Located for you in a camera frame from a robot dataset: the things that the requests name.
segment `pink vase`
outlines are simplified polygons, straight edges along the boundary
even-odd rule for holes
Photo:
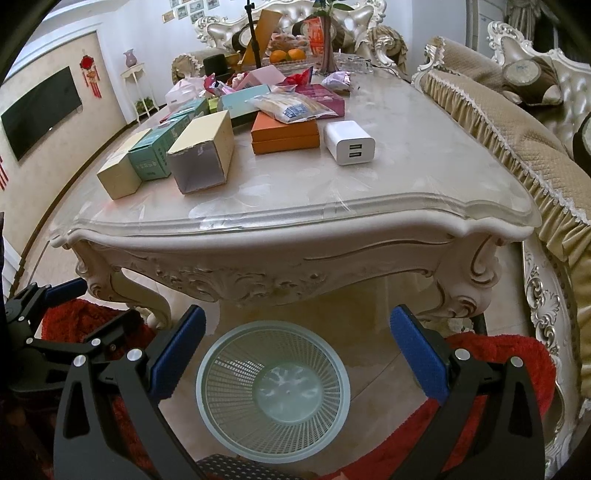
[[[138,63],[138,59],[135,58],[134,49],[128,50],[123,53],[125,55],[125,64],[128,68],[133,67],[136,63]]]

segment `carved table leg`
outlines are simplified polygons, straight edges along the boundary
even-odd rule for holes
[[[441,259],[433,278],[440,304],[420,314],[424,319],[473,317],[486,310],[492,287],[499,281],[495,256],[499,238],[477,233],[458,239]]]
[[[151,328],[171,327],[170,306],[162,295],[128,279],[120,268],[109,265],[86,241],[75,243],[72,250],[79,260],[76,272],[86,279],[92,296],[123,302],[128,307],[144,307],[152,312],[147,320]]]

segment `pink box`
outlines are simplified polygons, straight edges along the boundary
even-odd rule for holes
[[[318,103],[330,108],[337,116],[345,116],[345,99],[331,92],[328,88],[322,85],[298,85],[295,87],[296,93],[306,95]],[[334,116],[324,115],[320,118],[334,118]]]
[[[277,67],[274,65],[267,65],[266,67],[261,67],[260,69],[253,70],[249,72],[244,80],[238,84],[238,88],[236,90],[242,90],[243,88],[250,88],[255,87],[257,85],[277,85],[278,83],[283,82],[285,80],[285,75],[283,75]]]

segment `white usb charger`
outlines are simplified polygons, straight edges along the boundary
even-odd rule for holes
[[[375,155],[375,140],[353,120],[326,124],[324,144],[338,165],[365,163]]]

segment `sofa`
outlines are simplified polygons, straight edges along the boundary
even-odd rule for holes
[[[340,49],[370,59],[374,65],[390,70],[396,76],[405,76],[407,47],[402,37],[393,29],[380,25],[385,17],[385,0],[361,0],[353,10],[335,9],[333,19],[341,27]],[[283,13],[278,30],[292,33],[293,26],[306,19],[314,11],[310,0],[272,0],[253,9],[256,21],[263,9]],[[203,59],[217,53],[235,53],[232,37],[248,28],[246,14],[237,20],[206,16],[194,24],[197,38],[207,44],[204,50],[187,52],[173,60],[171,74],[173,83],[187,76],[203,75]]]
[[[413,85],[485,146],[540,209],[543,223],[522,251],[535,336],[557,366],[560,417],[546,445],[549,478],[586,429],[581,419],[591,406],[591,178],[573,155],[591,112],[591,67],[559,49],[535,51],[508,24],[492,22],[488,31],[492,59],[432,39]],[[530,68],[538,70],[528,76]]]

